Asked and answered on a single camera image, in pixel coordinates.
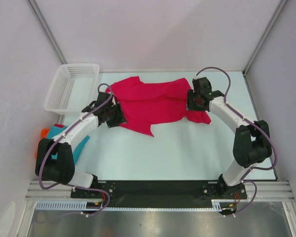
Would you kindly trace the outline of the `pink t shirt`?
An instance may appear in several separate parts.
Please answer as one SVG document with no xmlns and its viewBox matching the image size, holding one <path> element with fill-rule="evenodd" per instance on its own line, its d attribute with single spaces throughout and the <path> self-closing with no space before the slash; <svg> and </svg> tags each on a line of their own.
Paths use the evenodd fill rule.
<svg viewBox="0 0 296 237">
<path fill-rule="evenodd" d="M 129 77 L 111 85 L 126 119 L 120 126 L 153 136 L 151 126 L 187 118 L 191 122 L 210 124 L 206 112 L 186 108 L 191 89 L 185 78 L 163 83 L 144 83 L 139 76 Z"/>
</svg>

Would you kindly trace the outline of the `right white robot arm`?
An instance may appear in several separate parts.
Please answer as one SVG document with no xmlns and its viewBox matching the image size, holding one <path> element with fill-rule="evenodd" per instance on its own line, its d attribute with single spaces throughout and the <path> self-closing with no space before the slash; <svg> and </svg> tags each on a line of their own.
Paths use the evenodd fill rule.
<svg viewBox="0 0 296 237">
<path fill-rule="evenodd" d="M 252 169 L 272 155 L 269 127 L 263 120 L 247 121 L 243 115 L 233 111 L 225 95 L 219 90 L 213 91 L 206 77 L 194 77 L 192 84 L 193 89 L 187 93 L 187 109 L 214 114 L 234 133 L 234 160 L 219 176 L 217 188 L 211 194 L 229 198 L 241 188 L 244 178 Z"/>
</svg>

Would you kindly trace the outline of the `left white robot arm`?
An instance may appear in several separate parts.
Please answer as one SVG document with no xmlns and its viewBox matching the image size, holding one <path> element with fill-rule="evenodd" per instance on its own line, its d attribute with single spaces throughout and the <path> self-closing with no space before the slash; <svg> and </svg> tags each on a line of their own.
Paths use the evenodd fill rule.
<svg viewBox="0 0 296 237">
<path fill-rule="evenodd" d="M 38 144 L 35 174 L 56 184 L 82 188 L 92 198 L 98 194 L 97 177 L 75 167 L 74 151 L 93 130 L 105 123 L 109 128 L 125 123 L 120 103 L 112 93 L 99 92 L 64 131 L 52 138 L 42 138 Z"/>
</svg>

